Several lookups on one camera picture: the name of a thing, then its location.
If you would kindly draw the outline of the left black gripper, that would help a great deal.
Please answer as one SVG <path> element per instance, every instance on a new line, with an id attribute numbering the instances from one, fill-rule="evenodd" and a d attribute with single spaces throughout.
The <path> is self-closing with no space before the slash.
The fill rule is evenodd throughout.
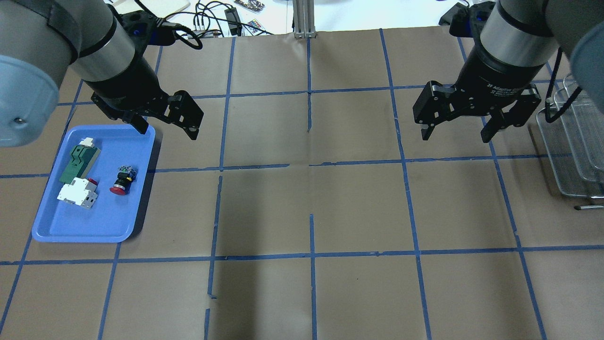
<path id="1" fill-rule="evenodd" d="M 149 127 L 142 116 L 151 116 L 183 129 L 190 140 L 198 138 L 203 110 L 187 91 L 168 95 L 153 71 L 125 71 L 112 79 L 91 82 L 91 89 L 91 100 L 105 116 L 111 120 L 126 116 L 127 124 L 139 134 L 147 133 Z"/>

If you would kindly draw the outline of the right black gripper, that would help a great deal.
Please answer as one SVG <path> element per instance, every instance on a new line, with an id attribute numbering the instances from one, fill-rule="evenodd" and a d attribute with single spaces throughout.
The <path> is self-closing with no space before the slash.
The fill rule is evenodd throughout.
<path id="1" fill-rule="evenodd" d="M 430 80 L 415 101 L 413 118 L 422 140 L 429 140 L 437 125 L 460 116 L 490 116 L 480 133 L 485 144 L 507 127 L 524 126 L 542 101 L 531 84 L 535 75 L 536 67 L 468 57 L 454 85 Z"/>

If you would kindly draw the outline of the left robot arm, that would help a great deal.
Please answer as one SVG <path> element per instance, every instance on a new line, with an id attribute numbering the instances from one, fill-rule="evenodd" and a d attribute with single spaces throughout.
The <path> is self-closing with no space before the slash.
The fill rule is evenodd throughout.
<path id="1" fill-rule="evenodd" d="M 146 118 L 198 138 L 203 110 L 187 91 L 163 91 L 144 58 L 149 45 L 183 40 L 186 26 L 149 9 L 119 14 L 102 0 L 3 0 L 1 14 L 1 146 L 20 147 L 43 132 L 59 103 L 67 69 L 92 89 L 110 120 L 145 134 Z"/>

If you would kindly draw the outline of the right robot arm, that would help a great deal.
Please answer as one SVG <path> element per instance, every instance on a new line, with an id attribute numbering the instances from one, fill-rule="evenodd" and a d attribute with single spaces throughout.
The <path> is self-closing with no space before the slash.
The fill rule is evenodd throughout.
<path id="1" fill-rule="evenodd" d="M 423 140 L 461 116 L 489 117 L 485 143 L 525 125 L 541 103 L 531 82 L 555 51 L 567 56 L 578 87 L 603 110 L 601 0 L 496 0 L 470 7 L 468 23 L 474 47 L 455 84 L 429 81 L 413 106 Z"/>

